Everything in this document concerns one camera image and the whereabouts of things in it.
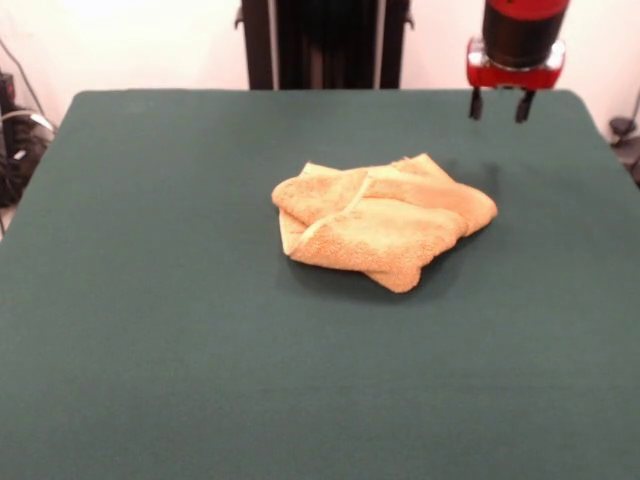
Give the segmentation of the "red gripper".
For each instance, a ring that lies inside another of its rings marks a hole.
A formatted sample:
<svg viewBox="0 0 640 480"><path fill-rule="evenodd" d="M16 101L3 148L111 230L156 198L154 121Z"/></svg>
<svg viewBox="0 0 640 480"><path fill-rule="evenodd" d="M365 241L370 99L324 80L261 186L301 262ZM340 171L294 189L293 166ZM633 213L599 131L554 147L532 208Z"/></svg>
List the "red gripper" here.
<svg viewBox="0 0 640 480"><path fill-rule="evenodd" d="M472 37L467 46L466 59L467 80L473 87L469 117L473 120L481 119L482 95L480 88L512 87L525 90L517 105L515 121L517 123L526 122L535 97L534 91L552 89L555 86L562 73L565 57L565 42L556 40L542 64L525 69L507 68L489 59L482 38Z"/></svg>

